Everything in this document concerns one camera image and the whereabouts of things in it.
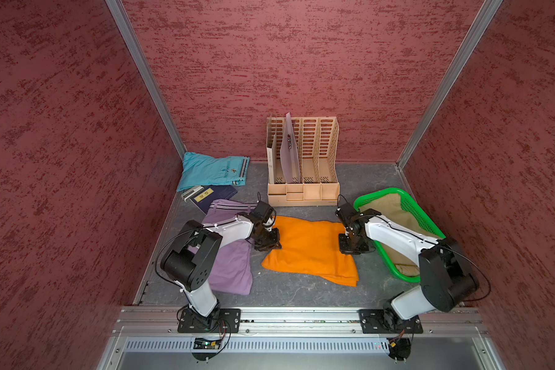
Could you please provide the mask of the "orange cloth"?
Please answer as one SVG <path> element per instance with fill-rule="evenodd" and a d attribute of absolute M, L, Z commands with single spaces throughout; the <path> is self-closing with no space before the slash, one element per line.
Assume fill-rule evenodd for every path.
<path fill-rule="evenodd" d="M 261 266 L 267 270 L 321 277 L 336 285 L 356 287 L 359 273 L 352 256 L 339 250 L 342 224 L 277 217 L 280 249 L 274 249 Z"/>

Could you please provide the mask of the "beige long pants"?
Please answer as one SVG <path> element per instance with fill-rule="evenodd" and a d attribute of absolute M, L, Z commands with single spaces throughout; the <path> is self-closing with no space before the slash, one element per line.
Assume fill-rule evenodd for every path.
<path fill-rule="evenodd" d="M 382 215 L 388 217 L 391 221 L 412 230 L 413 232 L 423 234 L 428 237 L 437 237 L 435 233 L 422 228 L 418 219 L 408 211 L 402 209 L 402 197 L 400 194 L 387 194 L 367 203 L 359 208 L 360 211 L 373 209 L 379 211 Z M 419 268 L 408 257 L 400 254 L 390 248 L 388 245 L 382 244 L 382 250 L 389 260 L 393 263 L 393 267 L 399 274 L 408 277 L 419 277 Z"/>

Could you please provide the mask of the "green plastic basket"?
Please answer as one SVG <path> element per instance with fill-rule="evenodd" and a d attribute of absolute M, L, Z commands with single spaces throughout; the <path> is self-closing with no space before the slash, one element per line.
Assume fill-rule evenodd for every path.
<path fill-rule="evenodd" d="M 418 205 L 418 203 L 411 197 L 411 195 L 408 194 L 406 191 L 404 191 L 402 189 L 399 189 L 399 188 L 396 188 L 396 187 L 386 188 L 386 189 L 376 191 L 376 192 L 371 193 L 371 194 L 366 194 L 366 195 L 363 195 L 361 197 L 358 197 L 354 202 L 354 208 L 357 211 L 360 211 L 359 208 L 361 206 L 364 206 L 364 205 L 370 203 L 371 201 L 373 201 L 375 199 L 383 197 L 384 195 L 394 194 L 394 193 L 401 195 L 401 197 L 402 197 L 402 209 L 404 211 L 408 211 L 411 214 L 413 214 L 418 219 L 419 225 L 422 228 L 427 229 L 428 231 L 431 231 L 431 232 L 435 233 L 436 235 L 439 236 L 439 239 L 444 239 L 445 238 L 442 231 L 432 221 L 432 219 L 428 216 L 428 214 Z M 413 283 L 413 284 L 418 284 L 420 282 L 419 277 L 405 277 L 405 276 L 399 274 L 399 272 L 396 271 L 396 269 L 393 267 L 393 263 L 385 255 L 385 253 L 382 249 L 382 243 L 379 242 L 378 240 L 375 240 L 373 242 L 374 242 L 374 247 L 375 247 L 376 251 L 378 251 L 379 256 L 381 257 L 385 266 L 388 268 L 389 272 L 391 273 L 391 275 L 393 277 L 395 277 L 395 278 L 397 278 L 401 281 L 408 282 L 408 283 Z"/>

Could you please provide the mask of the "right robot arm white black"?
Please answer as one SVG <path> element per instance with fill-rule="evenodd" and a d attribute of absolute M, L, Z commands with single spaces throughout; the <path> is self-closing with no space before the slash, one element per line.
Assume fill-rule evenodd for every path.
<path fill-rule="evenodd" d="M 419 268 L 419 286 L 389 299 L 382 324 L 390 331 L 430 311 L 448 312 L 479 289 L 473 262 L 459 243 L 412 231 L 379 211 L 357 211 L 350 203 L 335 213 L 345 231 L 339 234 L 342 254 L 363 254 L 377 241 L 404 255 Z"/>

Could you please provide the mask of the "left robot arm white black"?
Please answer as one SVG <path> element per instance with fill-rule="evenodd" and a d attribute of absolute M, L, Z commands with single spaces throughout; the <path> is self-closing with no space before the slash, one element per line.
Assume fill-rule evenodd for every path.
<path fill-rule="evenodd" d="M 179 286 L 188 305 L 178 319 L 180 333 L 213 332 L 222 328 L 238 331 L 240 311 L 221 310 L 208 278 L 220 249 L 236 241 L 252 241 L 257 251 L 280 249 L 276 211 L 259 201 L 249 212 L 212 224 L 188 221 L 160 252 L 162 279 Z"/>

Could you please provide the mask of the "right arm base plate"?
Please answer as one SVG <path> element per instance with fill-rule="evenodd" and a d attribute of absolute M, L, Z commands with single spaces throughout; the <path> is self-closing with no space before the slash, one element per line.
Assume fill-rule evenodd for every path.
<path fill-rule="evenodd" d="M 419 317 L 405 320 L 389 309 L 359 309 L 359 323 L 363 334 L 399 335 L 422 334 Z"/>

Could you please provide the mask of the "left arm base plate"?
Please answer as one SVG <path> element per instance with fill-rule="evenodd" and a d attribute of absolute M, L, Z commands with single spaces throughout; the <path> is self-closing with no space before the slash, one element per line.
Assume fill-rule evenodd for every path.
<path fill-rule="evenodd" d="M 192 308 L 186 308 L 177 317 L 177 332 L 180 334 L 234 334 L 239 332 L 241 324 L 241 310 L 237 308 L 215 308 L 208 316 L 203 316 Z"/>

